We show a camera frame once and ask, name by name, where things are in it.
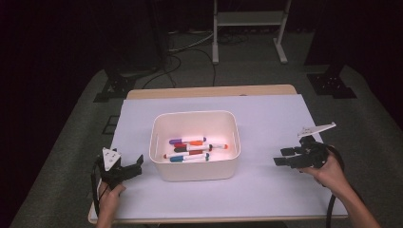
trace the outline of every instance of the white metal frame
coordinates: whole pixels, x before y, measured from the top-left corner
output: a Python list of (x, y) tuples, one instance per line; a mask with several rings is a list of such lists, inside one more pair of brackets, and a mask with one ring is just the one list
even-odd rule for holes
[(287, 0), (285, 9), (280, 11), (218, 12), (217, 4), (218, 0), (214, 0), (213, 64), (219, 63), (218, 27), (225, 26), (279, 26), (278, 37), (274, 38), (273, 41), (281, 63), (288, 63), (281, 46), (281, 40), (287, 23), (291, 0)]

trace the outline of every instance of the purple marker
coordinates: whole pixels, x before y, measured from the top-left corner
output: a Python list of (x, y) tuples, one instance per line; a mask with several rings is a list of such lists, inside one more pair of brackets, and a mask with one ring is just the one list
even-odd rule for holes
[(176, 139), (176, 140), (170, 140), (169, 144), (175, 144), (175, 143), (190, 143), (192, 141), (206, 141), (205, 137), (202, 136), (197, 136), (197, 137), (184, 137), (181, 139)]

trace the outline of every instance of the table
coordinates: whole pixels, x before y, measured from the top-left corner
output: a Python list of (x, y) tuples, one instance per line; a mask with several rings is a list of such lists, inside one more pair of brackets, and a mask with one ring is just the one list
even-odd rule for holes
[(236, 11), (218, 12), (218, 0), (214, 0), (214, 20), (213, 20), (213, 64), (219, 63), (218, 27), (227, 26), (279, 26), (278, 37), (273, 42), (282, 64), (287, 64), (288, 60), (282, 49), (281, 41), (284, 34), (291, 0), (287, 0), (284, 10), (279, 11)]
[[(155, 117), (219, 107), (231, 111), (239, 127), (240, 162), (234, 177), (163, 181), (148, 157)], [(313, 125), (302, 96), (291, 85), (132, 90), (122, 107), (111, 147), (122, 153), (122, 166), (144, 154), (144, 172), (125, 181), (127, 189), (121, 195), (117, 222), (323, 219), (331, 192), (312, 177), (273, 162), (281, 148), (297, 146), (297, 133), (303, 126)], [(334, 218), (346, 216), (337, 200)], [(91, 207), (88, 220), (94, 223), (96, 219)]]

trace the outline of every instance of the white plastic bin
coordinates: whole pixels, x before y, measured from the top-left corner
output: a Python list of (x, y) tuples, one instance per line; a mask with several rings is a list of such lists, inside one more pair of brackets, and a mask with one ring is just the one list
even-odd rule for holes
[[(171, 162), (164, 154), (175, 153), (170, 140), (202, 136), (205, 143), (224, 143), (213, 148), (209, 161)], [(228, 111), (167, 113), (156, 118), (149, 156), (165, 181), (205, 181), (231, 178), (238, 165), (240, 136), (235, 117)]]

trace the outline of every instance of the wrist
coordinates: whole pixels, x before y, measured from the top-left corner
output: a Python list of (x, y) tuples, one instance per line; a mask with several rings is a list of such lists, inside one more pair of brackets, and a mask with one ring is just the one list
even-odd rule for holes
[(96, 228), (110, 228), (112, 227), (114, 217), (111, 215), (103, 215), (100, 213), (98, 217)]

